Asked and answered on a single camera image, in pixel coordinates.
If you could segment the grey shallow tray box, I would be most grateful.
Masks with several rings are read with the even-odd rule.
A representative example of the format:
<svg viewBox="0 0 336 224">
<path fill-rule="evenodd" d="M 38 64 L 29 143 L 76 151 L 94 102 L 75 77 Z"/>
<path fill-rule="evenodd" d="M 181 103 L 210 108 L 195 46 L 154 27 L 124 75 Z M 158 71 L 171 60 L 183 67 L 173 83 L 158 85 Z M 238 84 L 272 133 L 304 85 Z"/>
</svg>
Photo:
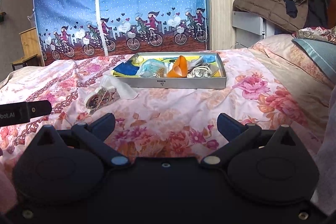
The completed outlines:
<svg viewBox="0 0 336 224">
<path fill-rule="evenodd" d="M 137 53 L 129 57 L 144 55 L 146 57 L 172 57 L 179 55 L 213 55 L 217 58 L 218 65 L 222 69 L 221 77 L 213 78 L 128 78 L 117 77 L 119 80 L 127 83 L 131 87 L 137 88 L 191 88 L 191 89 L 224 89 L 227 83 L 227 75 L 221 58 L 217 53 L 211 52 L 158 52 L 158 53 Z"/>
</svg>

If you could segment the floral pink bed quilt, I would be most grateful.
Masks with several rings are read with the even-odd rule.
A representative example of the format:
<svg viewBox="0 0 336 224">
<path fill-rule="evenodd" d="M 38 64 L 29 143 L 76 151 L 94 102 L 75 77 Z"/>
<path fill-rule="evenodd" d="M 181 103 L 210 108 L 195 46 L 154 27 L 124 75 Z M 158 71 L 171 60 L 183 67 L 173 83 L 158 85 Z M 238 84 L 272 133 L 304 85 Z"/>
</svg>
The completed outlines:
<svg viewBox="0 0 336 224">
<path fill-rule="evenodd" d="M 85 109 L 86 95 L 125 56 L 57 61 L 10 73 L 1 83 L 1 103 L 46 99 L 52 113 L 1 128 L 1 188 L 11 186 L 11 170 L 41 126 L 69 129 L 109 112 L 116 129 L 106 142 L 131 159 L 208 155 L 226 143 L 217 129 L 221 113 L 264 129 L 292 125 L 312 152 L 319 149 L 334 86 L 321 73 L 311 75 L 313 64 L 301 68 L 251 49 L 224 50 L 219 56 L 227 73 L 224 89 L 141 88 L 134 100 L 118 100 L 94 114 Z"/>
</svg>

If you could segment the floral crumpled blanket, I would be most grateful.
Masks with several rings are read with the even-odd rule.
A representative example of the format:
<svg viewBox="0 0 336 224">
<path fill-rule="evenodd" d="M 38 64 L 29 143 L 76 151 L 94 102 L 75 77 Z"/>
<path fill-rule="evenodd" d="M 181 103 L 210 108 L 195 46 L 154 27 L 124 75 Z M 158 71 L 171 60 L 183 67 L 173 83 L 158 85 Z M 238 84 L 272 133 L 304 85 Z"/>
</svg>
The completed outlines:
<svg viewBox="0 0 336 224">
<path fill-rule="evenodd" d="M 316 41 L 323 41 L 332 43 L 335 45 L 336 43 L 336 26 L 331 29 L 327 29 L 321 26 L 318 27 L 307 27 L 298 30 L 293 33 L 294 38 L 302 38 L 302 39 L 310 39 Z"/>
</svg>

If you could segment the black clothing on headboard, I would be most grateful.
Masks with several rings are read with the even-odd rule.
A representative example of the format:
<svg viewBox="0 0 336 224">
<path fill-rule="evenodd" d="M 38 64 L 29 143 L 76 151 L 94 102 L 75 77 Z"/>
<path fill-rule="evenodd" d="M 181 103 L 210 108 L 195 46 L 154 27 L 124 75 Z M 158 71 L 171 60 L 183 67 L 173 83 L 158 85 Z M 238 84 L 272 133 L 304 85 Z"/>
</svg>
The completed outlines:
<svg viewBox="0 0 336 224">
<path fill-rule="evenodd" d="M 330 0 L 285 0 L 285 3 L 287 15 L 298 20 L 298 29 L 306 27 L 327 28 L 327 10 Z"/>
</svg>

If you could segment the grey cloth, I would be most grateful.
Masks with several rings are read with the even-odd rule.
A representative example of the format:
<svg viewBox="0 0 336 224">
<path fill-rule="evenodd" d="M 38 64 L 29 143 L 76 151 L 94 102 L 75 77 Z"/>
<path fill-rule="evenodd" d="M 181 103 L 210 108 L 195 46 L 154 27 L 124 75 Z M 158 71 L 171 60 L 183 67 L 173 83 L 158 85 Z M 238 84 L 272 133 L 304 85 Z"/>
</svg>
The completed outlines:
<svg viewBox="0 0 336 224">
<path fill-rule="evenodd" d="M 200 56 L 197 59 L 192 59 L 191 61 L 187 61 L 187 70 L 188 72 L 191 72 L 194 68 L 199 66 L 205 66 L 207 63 L 209 63 L 204 56 Z"/>
</svg>

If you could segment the blue yellow cloth in tray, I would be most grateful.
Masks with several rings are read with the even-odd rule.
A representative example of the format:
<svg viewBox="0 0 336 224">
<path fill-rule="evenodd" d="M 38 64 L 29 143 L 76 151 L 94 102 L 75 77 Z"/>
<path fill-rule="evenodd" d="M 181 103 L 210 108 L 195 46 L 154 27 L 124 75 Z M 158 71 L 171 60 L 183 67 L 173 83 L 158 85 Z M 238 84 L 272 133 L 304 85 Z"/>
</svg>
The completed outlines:
<svg viewBox="0 0 336 224">
<path fill-rule="evenodd" d="M 136 73 L 140 67 L 140 65 L 148 60 L 148 59 L 156 59 L 158 61 L 164 62 L 167 66 L 167 72 L 173 67 L 173 63 L 177 60 L 179 56 L 172 57 L 146 57 L 144 55 L 137 55 L 135 57 L 130 58 L 126 62 L 117 65 L 112 70 L 112 75 L 116 77 L 128 77 L 128 78 L 141 78 L 136 76 Z M 191 72 L 187 73 L 186 78 L 213 78 L 213 77 L 221 77 L 222 69 L 218 65 L 217 58 L 213 55 L 183 55 L 187 61 L 191 61 L 192 59 L 197 59 L 200 56 L 204 56 L 205 59 L 209 62 L 205 66 L 199 66 L 194 68 Z"/>
</svg>

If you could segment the teal white plastic package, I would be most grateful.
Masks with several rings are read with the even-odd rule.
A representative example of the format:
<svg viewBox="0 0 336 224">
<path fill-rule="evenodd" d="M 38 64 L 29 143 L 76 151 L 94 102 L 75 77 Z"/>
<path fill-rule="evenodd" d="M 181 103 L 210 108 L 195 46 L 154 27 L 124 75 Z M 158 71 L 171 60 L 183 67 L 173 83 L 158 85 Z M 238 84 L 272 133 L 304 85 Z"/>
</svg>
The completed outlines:
<svg viewBox="0 0 336 224">
<path fill-rule="evenodd" d="M 167 75 L 167 69 L 168 66 L 164 62 L 148 59 L 140 65 L 136 76 L 142 78 L 164 78 Z"/>
</svg>

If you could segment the blue bicycle print wardrobe cover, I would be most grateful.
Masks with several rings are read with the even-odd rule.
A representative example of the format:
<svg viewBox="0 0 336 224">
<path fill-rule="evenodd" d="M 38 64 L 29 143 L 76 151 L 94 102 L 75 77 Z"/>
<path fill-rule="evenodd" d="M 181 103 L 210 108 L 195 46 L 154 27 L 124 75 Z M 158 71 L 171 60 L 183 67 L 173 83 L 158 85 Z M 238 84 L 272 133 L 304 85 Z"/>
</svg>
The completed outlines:
<svg viewBox="0 0 336 224">
<path fill-rule="evenodd" d="M 206 0 L 33 0 L 46 65 L 145 51 L 206 50 Z"/>
</svg>

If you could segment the orange soft object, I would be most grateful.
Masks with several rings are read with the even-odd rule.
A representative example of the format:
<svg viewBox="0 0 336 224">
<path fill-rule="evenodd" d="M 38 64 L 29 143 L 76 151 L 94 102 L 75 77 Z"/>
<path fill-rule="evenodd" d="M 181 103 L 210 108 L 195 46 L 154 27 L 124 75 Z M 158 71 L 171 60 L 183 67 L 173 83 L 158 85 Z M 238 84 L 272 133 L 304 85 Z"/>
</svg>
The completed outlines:
<svg viewBox="0 0 336 224">
<path fill-rule="evenodd" d="M 186 78 L 188 73 L 187 59 L 180 55 L 167 73 L 168 78 Z"/>
</svg>

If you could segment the brown padded jacket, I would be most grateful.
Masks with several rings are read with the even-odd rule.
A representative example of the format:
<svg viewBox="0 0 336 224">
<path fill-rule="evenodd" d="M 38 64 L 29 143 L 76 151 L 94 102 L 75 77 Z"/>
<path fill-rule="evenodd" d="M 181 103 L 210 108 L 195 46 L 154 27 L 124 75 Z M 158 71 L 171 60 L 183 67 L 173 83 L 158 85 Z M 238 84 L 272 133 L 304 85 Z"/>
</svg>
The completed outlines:
<svg viewBox="0 0 336 224">
<path fill-rule="evenodd" d="M 308 14 L 308 0 L 294 0 L 294 2 L 297 8 L 295 18 L 286 13 L 283 0 L 234 0 L 233 9 L 259 15 L 281 29 L 293 33 L 304 27 Z"/>
</svg>

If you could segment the blue grey pillow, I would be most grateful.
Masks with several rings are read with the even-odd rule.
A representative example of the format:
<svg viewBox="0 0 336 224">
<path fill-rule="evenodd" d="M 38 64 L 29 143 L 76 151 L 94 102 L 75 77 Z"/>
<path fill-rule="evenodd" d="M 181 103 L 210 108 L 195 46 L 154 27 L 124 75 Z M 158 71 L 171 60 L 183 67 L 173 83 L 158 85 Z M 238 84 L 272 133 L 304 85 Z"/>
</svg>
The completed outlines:
<svg viewBox="0 0 336 224">
<path fill-rule="evenodd" d="M 336 46 L 333 43 L 294 38 L 292 39 L 321 69 L 332 83 L 335 83 Z"/>
</svg>

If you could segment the grey plastic drawer unit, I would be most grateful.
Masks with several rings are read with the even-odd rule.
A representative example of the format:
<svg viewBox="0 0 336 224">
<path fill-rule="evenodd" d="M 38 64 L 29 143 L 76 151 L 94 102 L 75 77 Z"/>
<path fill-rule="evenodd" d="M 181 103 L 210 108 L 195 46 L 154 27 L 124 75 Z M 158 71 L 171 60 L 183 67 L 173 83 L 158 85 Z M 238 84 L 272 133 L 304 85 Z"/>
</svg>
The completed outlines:
<svg viewBox="0 0 336 224">
<path fill-rule="evenodd" d="M 275 25 L 249 12 L 232 12 L 232 27 L 236 30 L 235 48 L 249 48 L 258 41 L 273 36 Z"/>
</svg>

